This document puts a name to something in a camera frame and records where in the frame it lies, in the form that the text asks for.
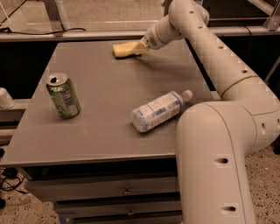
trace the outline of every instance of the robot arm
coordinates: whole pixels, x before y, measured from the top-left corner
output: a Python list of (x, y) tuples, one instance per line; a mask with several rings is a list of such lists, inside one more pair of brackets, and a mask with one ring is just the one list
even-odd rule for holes
[(280, 102), (207, 28), (193, 0), (173, 0), (141, 43), (189, 39), (222, 101), (189, 108), (177, 128), (178, 181), (187, 224), (256, 224), (245, 156), (280, 133)]

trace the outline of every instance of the can lid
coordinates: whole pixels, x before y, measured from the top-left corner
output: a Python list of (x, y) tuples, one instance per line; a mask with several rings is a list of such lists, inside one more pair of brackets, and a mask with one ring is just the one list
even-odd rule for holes
[(52, 73), (46, 78), (46, 84), (52, 87), (57, 87), (64, 84), (68, 79), (65, 73)]
[(193, 93), (190, 90), (182, 92), (182, 96), (185, 102), (189, 102), (193, 98)]

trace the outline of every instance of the plastic bottle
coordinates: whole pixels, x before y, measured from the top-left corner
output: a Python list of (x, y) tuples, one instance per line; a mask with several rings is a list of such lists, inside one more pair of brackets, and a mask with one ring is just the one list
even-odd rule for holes
[(186, 102), (192, 98), (193, 93), (190, 90), (182, 92), (182, 95), (171, 91), (154, 101), (133, 109), (131, 120), (139, 132), (146, 132), (181, 113)]

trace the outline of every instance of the speckled floor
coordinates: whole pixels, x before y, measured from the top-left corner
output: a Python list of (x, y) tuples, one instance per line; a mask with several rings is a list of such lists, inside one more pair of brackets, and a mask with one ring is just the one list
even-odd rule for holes
[[(16, 8), (17, 0), (13, 1), (14, 4), (3, 1), (3, 5), (9, 6), (6, 13), (1, 13), (0, 5), (0, 24), (5, 14), (9, 15), (11, 9)], [(87, 31), (146, 30), (163, 17), (161, 2), (162, 0), (63, 1), (69, 28), (80, 27)], [(25, 2), (3, 23), (3, 27), (6, 26), (14, 32), (52, 31), (43, 1), (36, 0)]]
[[(82, 1), (67, 0), (68, 9), (75, 9), (75, 7), (85, 8)], [(32, 1), (30, 7), (42, 6), (40, 1)], [(44, 20), (45, 11), (40, 14), (40, 19)], [(75, 14), (74, 22), (80, 21)], [(50, 28), (49, 24), (44, 24), (45, 30)], [(32, 23), (17, 24), (13, 23), (15, 29), (33, 29)], [(252, 193), (252, 199), (255, 205), (255, 216), (257, 224), (280, 224), (280, 156), (273, 152), (273, 147), (254, 152), (246, 157), (246, 166), (248, 173), (248, 181)], [(24, 189), (25, 182), (18, 188)], [(1, 224), (59, 224), (58, 215), (53, 211), (52, 203), (42, 203), (30, 194), (22, 195), (18, 192), (3, 192), (0, 191), (0, 198), (6, 200), (6, 207), (0, 209), (0, 223)]]

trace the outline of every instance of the metal frame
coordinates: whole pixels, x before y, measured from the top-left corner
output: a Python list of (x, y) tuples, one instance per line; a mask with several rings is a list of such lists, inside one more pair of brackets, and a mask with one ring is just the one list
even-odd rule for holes
[(264, 2), (263, 0), (248, 0), (251, 2), (255, 7), (259, 8), (269, 16), (272, 14), (273, 6), (269, 3)]
[[(55, 34), (46, 35), (24, 35), (24, 34), (10, 34), (0, 33), (0, 42), (17, 42), (17, 41), (64, 41), (64, 40), (97, 40), (97, 39), (139, 39), (144, 31), (72, 31), (63, 32), (70, 29), (67, 13), (64, 8), (63, 0), (42, 0), (45, 4), (45, 8), (50, 19), (53, 32), (62, 31)], [(260, 2), (259, 0), (249, 0), (251, 3)], [(167, 13), (172, 0), (164, 0), (162, 5), (164, 6), (164, 14)], [(264, 26), (250, 26), (253, 35), (279, 35), (279, 23), (280, 23), (280, 3), (278, 2), (275, 9), (270, 6), (271, 16), (267, 20)], [(248, 30), (240, 26), (232, 27), (210, 27), (210, 30), (220, 36), (246, 36), (249, 35)]]
[(278, 59), (276, 60), (275, 64), (273, 65), (273, 67), (270, 69), (269, 74), (266, 76), (265, 78), (265, 83), (267, 85), (269, 85), (270, 83), (270, 77), (271, 75), (275, 72), (275, 70), (277, 69), (278, 65), (280, 64), (280, 56), (278, 57)]
[(274, 10), (271, 13), (270, 18), (265, 22), (266, 27), (270, 32), (273, 32), (279, 28), (280, 24), (280, 1), (277, 2)]

